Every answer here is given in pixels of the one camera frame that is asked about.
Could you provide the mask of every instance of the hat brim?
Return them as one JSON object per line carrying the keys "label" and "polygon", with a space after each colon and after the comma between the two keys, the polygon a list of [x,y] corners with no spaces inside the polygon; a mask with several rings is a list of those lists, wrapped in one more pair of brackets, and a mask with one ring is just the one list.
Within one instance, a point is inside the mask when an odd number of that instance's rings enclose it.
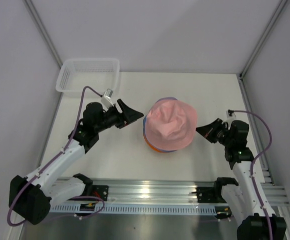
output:
{"label": "hat brim", "polygon": [[145,122],[144,129],[146,133],[146,138],[152,146],[165,151],[175,151],[185,148],[193,141],[197,126],[197,112],[192,106],[185,102],[170,99],[158,101],[152,106],[152,108],[155,108],[157,107],[157,105],[161,105],[168,101],[177,101],[181,108],[185,111],[189,124],[186,136],[183,139],[178,139],[176,141],[163,141],[156,138],[155,133],[152,132],[147,124],[148,121]]}
{"label": "hat brim", "polygon": [[172,153],[172,152],[176,151],[176,150],[167,151],[167,150],[158,149],[158,148],[152,146],[152,145],[149,143],[149,141],[148,141],[147,138],[146,138],[146,132],[145,132],[146,117],[147,117],[147,116],[145,116],[144,119],[143,119],[143,136],[144,136],[144,139],[145,139],[146,144],[147,144],[151,149],[153,149],[153,150],[155,150],[156,152],[159,152],[159,153],[164,153],[164,154],[166,154],[166,153]]}

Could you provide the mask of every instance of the white wall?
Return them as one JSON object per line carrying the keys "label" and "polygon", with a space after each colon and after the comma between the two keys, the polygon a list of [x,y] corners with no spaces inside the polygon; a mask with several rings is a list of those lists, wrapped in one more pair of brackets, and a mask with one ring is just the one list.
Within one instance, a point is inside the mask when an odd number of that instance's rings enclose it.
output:
{"label": "white wall", "polygon": [[33,0],[62,60],[123,71],[239,73],[280,0]]}
{"label": "white wall", "polygon": [[58,67],[21,0],[0,0],[0,239],[9,182],[33,170],[58,94]]}
{"label": "white wall", "polygon": [[[248,72],[245,83],[253,109],[273,132],[269,164],[290,200],[290,4]],[[266,131],[262,128],[264,139]]]}

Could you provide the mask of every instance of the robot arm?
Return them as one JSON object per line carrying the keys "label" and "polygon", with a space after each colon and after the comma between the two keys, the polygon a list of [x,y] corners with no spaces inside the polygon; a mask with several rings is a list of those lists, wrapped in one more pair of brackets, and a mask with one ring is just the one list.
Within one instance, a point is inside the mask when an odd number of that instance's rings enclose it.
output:
{"label": "robot arm", "polygon": [[271,208],[257,178],[260,173],[251,171],[254,156],[246,147],[249,125],[235,120],[236,116],[232,111],[229,110],[228,113],[229,118],[225,122],[218,118],[209,125],[196,128],[209,142],[219,142],[225,146],[225,158],[237,178],[217,178],[214,193],[228,203],[234,214],[238,224],[238,240],[269,239],[265,210],[272,227],[273,239],[283,240],[286,222],[282,217],[277,217]]}
{"label": "robot arm", "polygon": [[[50,208],[72,197],[90,196],[92,180],[82,174],[76,174],[62,184],[54,183],[96,144],[100,132],[112,126],[124,128],[144,116],[141,112],[129,108],[121,99],[117,101],[122,110],[119,112],[116,105],[111,103],[111,93],[111,90],[107,90],[102,97],[107,111],[98,102],[91,102],[86,106],[83,118],[68,137],[71,139],[73,134],[70,144],[66,149],[62,148],[51,163],[38,167],[26,177],[16,176],[11,181],[9,207],[14,204],[13,210],[30,223],[38,224],[47,216]],[[15,201],[20,191],[23,193]]]}

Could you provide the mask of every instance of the black bracket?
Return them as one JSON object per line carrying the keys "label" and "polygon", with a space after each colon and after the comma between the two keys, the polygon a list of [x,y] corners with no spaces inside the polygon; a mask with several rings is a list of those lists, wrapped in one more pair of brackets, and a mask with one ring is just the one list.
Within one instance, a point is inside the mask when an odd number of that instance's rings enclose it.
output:
{"label": "black bracket", "polygon": [[107,201],[109,186],[93,185],[93,180],[81,173],[75,174],[73,177],[82,180],[83,183],[85,184],[85,189],[81,196],[82,197],[86,196],[86,200],[88,199],[88,197],[99,197],[103,199],[105,202]]}
{"label": "black bracket", "polygon": [[[287,224],[283,217],[270,217],[274,240],[285,239]],[[237,240],[268,239],[269,228],[267,219],[258,213],[248,216],[237,229]]]}
{"label": "black bracket", "polygon": [[196,188],[197,201],[200,204],[224,204],[226,201],[221,197],[223,186],[233,184],[238,186],[236,179],[231,177],[219,177],[213,187],[199,186]]}
{"label": "black bracket", "polygon": [[[9,203],[10,207],[19,191],[28,183],[24,177],[16,176],[10,182]],[[30,184],[17,200],[13,210],[35,225],[40,223],[49,213],[50,197],[45,196],[39,185]]]}
{"label": "black bracket", "polygon": [[199,186],[196,188],[197,201],[200,204],[224,204],[226,201],[217,196],[213,187]]}
{"label": "black bracket", "polygon": [[230,210],[230,207],[228,206],[215,206],[215,210],[216,210],[216,216],[215,218],[217,219],[227,219],[227,218],[231,218],[232,216],[232,212]]}

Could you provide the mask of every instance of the basket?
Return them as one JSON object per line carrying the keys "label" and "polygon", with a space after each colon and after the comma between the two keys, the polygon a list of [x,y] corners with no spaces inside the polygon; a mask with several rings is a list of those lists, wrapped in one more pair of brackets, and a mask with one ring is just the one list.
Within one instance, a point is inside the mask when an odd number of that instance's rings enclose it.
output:
{"label": "basket", "polygon": [[[80,97],[82,89],[90,86],[100,94],[118,88],[119,60],[114,58],[68,59],[60,69],[56,90],[69,97]],[[86,97],[97,97],[86,91]]]}

